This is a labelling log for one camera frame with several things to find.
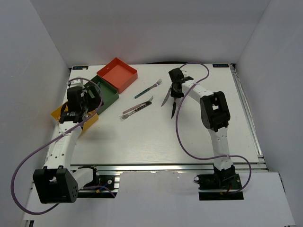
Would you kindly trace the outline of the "teal handled fork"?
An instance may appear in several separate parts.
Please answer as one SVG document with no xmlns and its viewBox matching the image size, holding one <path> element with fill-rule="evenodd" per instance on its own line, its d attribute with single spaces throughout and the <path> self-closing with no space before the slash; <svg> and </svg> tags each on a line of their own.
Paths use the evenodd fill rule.
<svg viewBox="0 0 303 227">
<path fill-rule="evenodd" d="M 157 86 L 159 86 L 161 83 L 162 83 L 162 79 L 159 79 L 155 84 L 153 84 L 152 86 L 146 88 L 144 91 L 142 91 L 139 94 L 137 94 L 134 98 L 135 99 L 139 98 L 140 96 L 144 95 L 145 93 L 147 93 L 151 89 L 156 88 Z"/>
</svg>

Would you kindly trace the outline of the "black handled knife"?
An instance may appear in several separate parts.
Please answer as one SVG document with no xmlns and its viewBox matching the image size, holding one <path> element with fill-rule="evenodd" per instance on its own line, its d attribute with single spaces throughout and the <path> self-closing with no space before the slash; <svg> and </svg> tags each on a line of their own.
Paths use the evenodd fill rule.
<svg viewBox="0 0 303 227">
<path fill-rule="evenodd" d="M 172 86 L 169 87 L 169 89 L 168 89 L 168 91 L 167 91 L 167 94 L 166 94 L 166 96 L 165 96 L 165 98 L 164 98 L 164 100 L 163 100 L 161 106 L 164 106 L 165 103 L 167 102 L 168 98 L 170 97 L 171 90 L 172 90 Z"/>
</svg>

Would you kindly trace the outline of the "pink handled knife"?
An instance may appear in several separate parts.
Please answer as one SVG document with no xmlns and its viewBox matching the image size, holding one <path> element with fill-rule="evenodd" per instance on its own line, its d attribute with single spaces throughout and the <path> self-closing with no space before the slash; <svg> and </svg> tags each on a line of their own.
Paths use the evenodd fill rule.
<svg viewBox="0 0 303 227">
<path fill-rule="evenodd" d="M 174 114 L 176 112 L 176 108 L 177 108 L 177 99 L 174 98 L 173 107 L 172 107 L 172 113 L 171 113 L 171 119 L 174 117 Z"/>
</svg>

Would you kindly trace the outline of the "black handled fork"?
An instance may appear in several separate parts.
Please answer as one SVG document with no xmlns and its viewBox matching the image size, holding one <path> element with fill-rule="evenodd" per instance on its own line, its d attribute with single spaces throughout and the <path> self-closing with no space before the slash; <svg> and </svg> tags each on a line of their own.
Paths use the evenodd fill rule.
<svg viewBox="0 0 303 227">
<path fill-rule="evenodd" d="M 121 116 L 119 116 L 119 118 L 120 118 L 121 120 L 125 120 L 125 119 L 127 119 L 128 117 L 130 117 L 131 115 L 133 115 L 133 114 L 135 114 L 136 112 L 138 112 L 138 111 L 140 111 L 140 110 L 142 110 L 142 109 L 148 107 L 148 106 L 151 105 L 151 104 L 152 104 L 152 102 L 149 102 L 148 104 L 145 104 L 145 105 L 143 105 L 143 106 L 141 106 L 141 107 L 139 107 L 139 108 L 136 108 L 135 110 L 132 110 L 132 111 L 126 113 L 126 114 L 122 114 Z"/>
</svg>

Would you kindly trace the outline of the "teal handled knife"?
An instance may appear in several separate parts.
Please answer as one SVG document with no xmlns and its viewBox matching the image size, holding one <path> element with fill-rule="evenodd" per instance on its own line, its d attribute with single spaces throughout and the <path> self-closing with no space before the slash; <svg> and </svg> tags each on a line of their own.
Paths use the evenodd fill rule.
<svg viewBox="0 0 303 227">
<path fill-rule="evenodd" d="M 88 93 L 90 95 L 91 98 L 96 98 L 96 99 L 100 99 L 100 89 L 98 85 L 94 85 L 92 83 L 89 83 L 88 86 Z"/>
</svg>

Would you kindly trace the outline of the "pink handled fork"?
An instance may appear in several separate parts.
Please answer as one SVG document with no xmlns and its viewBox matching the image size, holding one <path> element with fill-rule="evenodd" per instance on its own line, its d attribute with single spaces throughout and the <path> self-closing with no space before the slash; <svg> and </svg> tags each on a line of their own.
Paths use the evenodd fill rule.
<svg viewBox="0 0 303 227">
<path fill-rule="evenodd" d="M 153 98 L 154 98 L 154 96 L 152 96 L 149 100 L 147 100 L 147 101 L 145 101 L 145 102 L 143 102 L 141 104 L 135 105 L 135 106 L 133 106 L 133 107 L 131 107 L 131 108 L 123 111 L 122 114 L 126 114 L 126 113 L 128 113 L 128 112 L 130 112 L 132 110 L 135 110 L 136 108 L 139 108 L 139 107 L 141 107 L 141 106 L 143 106 L 145 104 L 148 104 L 149 102 L 151 102 L 153 100 Z"/>
</svg>

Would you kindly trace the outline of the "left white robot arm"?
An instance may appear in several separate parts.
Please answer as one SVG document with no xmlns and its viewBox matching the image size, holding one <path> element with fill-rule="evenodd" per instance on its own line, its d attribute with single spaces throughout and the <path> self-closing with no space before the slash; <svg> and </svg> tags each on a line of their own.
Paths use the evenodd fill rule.
<svg viewBox="0 0 303 227">
<path fill-rule="evenodd" d="M 33 180 L 43 204 L 73 203 L 79 190 L 85 185 L 94 189 L 99 186 L 100 177 L 91 167 L 71 170 L 71 158 L 87 114 L 102 104 L 98 86 L 70 86 L 67 102 L 62 106 L 59 119 L 59 134 L 48 160 L 42 169 L 34 171 Z"/>
</svg>

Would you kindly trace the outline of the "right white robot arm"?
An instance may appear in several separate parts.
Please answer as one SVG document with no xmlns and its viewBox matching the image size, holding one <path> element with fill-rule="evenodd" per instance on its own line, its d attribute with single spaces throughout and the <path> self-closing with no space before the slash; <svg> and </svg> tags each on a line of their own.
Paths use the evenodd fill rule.
<svg viewBox="0 0 303 227">
<path fill-rule="evenodd" d="M 227 128 L 231 118 L 225 95 L 222 91 L 208 90 L 190 76 L 184 76 L 179 68 L 169 71 L 171 79 L 170 96 L 183 100 L 186 96 L 200 104 L 201 120 L 208 129 L 214 153 L 214 184 L 226 188 L 235 176 L 235 168 L 229 157 Z"/>
</svg>

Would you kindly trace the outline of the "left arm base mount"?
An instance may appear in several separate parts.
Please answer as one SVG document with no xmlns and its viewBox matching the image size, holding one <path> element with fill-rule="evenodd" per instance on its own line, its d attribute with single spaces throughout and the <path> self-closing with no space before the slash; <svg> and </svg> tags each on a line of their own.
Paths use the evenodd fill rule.
<svg viewBox="0 0 303 227">
<path fill-rule="evenodd" d="M 96 166 L 81 166 L 80 169 L 90 169 L 92 171 L 92 180 L 87 182 L 82 189 L 79 189 L 78 198 L 82 199 L 114 199 L 117 195 L 115 189 L 114 175 L 100 174 Z"/>
</svg>

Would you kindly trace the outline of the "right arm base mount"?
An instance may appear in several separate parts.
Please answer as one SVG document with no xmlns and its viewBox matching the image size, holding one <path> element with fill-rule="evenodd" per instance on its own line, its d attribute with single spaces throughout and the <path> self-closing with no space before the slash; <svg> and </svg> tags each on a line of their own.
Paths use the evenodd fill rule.
<svg viewBox="0 0 303 227">
<path fill-rule="evenodd" d="M 232 174 L 227 179 L 221 179 L 218 173 L 201 174 L 194 177 L 198 184 L 200 201 L 237 201 L 244 200 L 240 176 Z"/>
</svg>

